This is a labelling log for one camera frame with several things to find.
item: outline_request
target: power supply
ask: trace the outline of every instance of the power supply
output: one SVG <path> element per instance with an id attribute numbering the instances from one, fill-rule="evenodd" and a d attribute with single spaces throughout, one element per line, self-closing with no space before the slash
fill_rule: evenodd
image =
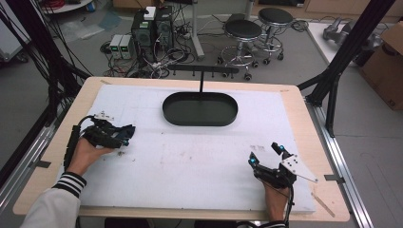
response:
<path id="1" fill-rule="evenodd" d="M 144 20 L 144 13 L 137 12 L 134 15 L 131 26 L 133 41 L 139 43 L 140 47 L 152 47 L 156 41 L 156 30 L 154 21 Z"/>
<path id="2" fill-rule="evenodd" d="M 122 59 L 122 54 L 119 49 L 119 44 L 124 36 L 123 35 L 114 35 L 112 41 L 109 44 L 110 51 L 112 52 L 112 56 L 114 59 Z"/>
<path id="3" fill-rule="evenodd" d="M 134 55 L 134 44 L 131 35 L 124 35 L 121 43 L 119 44 L 121 50 L 122 59 L 131 59 Z"/>
<path id="4" fill-rule="evenodd" d="M 172 7 L 167 6 L 157 10 L 155 17 L 160 47 L 169 50 L 174 47 Z"/>

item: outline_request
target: striped sleeve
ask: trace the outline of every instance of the striped sleeve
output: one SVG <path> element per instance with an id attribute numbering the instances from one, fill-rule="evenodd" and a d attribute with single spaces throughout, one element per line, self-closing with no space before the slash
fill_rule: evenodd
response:
<path id="1" fill-rule="evenodd" d="M 64 189 L 79 198 L 85 186 L 86 180 L 83 177 L 75 173 L 65 172 L 52 188 Z"/>
<path id="2" fill-rule="evenodd" d="M 263 224 L 260 228 L 285 228 L 284 221 L 271 221 L 269 223 Z"/>

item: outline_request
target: sleeve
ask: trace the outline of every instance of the sleeve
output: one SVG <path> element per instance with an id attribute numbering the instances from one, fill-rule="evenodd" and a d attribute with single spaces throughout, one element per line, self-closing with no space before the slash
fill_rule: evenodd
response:
<path id="1" fill-rule="evenodd" d="M 271 221 L 269 223 L 261 225 L 260 227 L 261 228 L 285 228 L 285 223 L 282 220 Z"/>
<path id="2" fill-rule="evenodd" d="M 66 172 L 32 204 L 21 227 L 73 228 L 80 208 L 80 193 L 86 180 Z"/>

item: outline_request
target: hand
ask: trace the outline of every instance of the hand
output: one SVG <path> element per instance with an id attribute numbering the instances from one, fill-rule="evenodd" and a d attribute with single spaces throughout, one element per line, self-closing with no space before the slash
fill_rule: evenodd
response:
<path id="1" fill-rule="evenodd" d="M 95 161 L 112 151 L 111 148 L 95 148 L 88 140 L 82 138 L 77 142 L 70 166 L 66 171 L 83 176 Z"/>
<path id="2" fill-rule="evenodd" d="M 284 220 L 284 209 L 290 197 L 289 188 L 274 188 L 270 183 L 262 182 L 266 198 L 266 210 L 269 221 Z"/>

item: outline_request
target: floor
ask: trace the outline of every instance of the floor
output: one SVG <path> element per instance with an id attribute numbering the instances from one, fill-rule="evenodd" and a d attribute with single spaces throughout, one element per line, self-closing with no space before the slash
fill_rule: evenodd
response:
<path id="1" fill-rule="evenodd" d="M 93 75 L 103 75 L 108 70 L 107 59 L 100 46 L 111 39 L 114 34 L 130 32 L 131 14 L 120 13 L 122 18 L 111 13 L 105 2 L 94 13 L 75 10 L 59 15 L 60 23 L 83 21 L 86 27 L 101 25 L 106 28 L 86 40 L 68 42 L 68 46 L 80 58 Z M 220 22 L 214 17 L 199 19 L 200 25 L 207 25 L 199 33 L 222 33 Z M 222 82 L 243 82 L 257 84 L 298 85 L 317 76 L 327 66 L 315 41 L 307 31 L 297 32 L 287 29 L 279 36 L 285 45 L 284 60 L 273 59 L 270 65 L 259 62 L 259 67 L 251 68 L 253 78 L 250 82 L 243 80 L 244 71 L 234 75 L 234 79 L 209 75 L 206 80 Z M 205 59 L 198 65 L 215 65 L 222 48 L 233 42 L 225 36 L 201 35 L 201 46 Z M 60 47 L 60 40 L 55 40 Z M 264 58 L 265 53 L 257 52 L 257 57 Z M 172 73 L 166 78 L 170 80 L 199 80 L 191 74 Z M 0 112 L 1 130 L 0 165 L 3 167 L 11 153 L 33 123 L 44 110 L 48 101 L 47 84 L 32 63 L 9 63 L 0 68 Z M 312 88 L 301 91 L 308 95 Z M 359 75 L 357 67 L 348 67 L 344 71 L 337 93 L 335 134 L 338 145 L 350 168 L 355 185 L 362 197 L 374 227 L 403 226 L 403 179 L 399 178 L 403 171 L 403 111 L 393 111 L 379 98 Z M 8 203 L 0 215 L 0 227 L 18 227 L 23 218 L 12 213 L 12 205 L 16 196 Z M 178 219 L 156 219 L 157 227 L 176 227 Z M 103 227 L 103 218 L 82 218 L 82 227 Z M 192 227 L 192 220 L 183 220 L 178 227 Z M 300 222 L 291 221 L 291 227 L 356 227 L 354 218 L 347 222 Z"/>

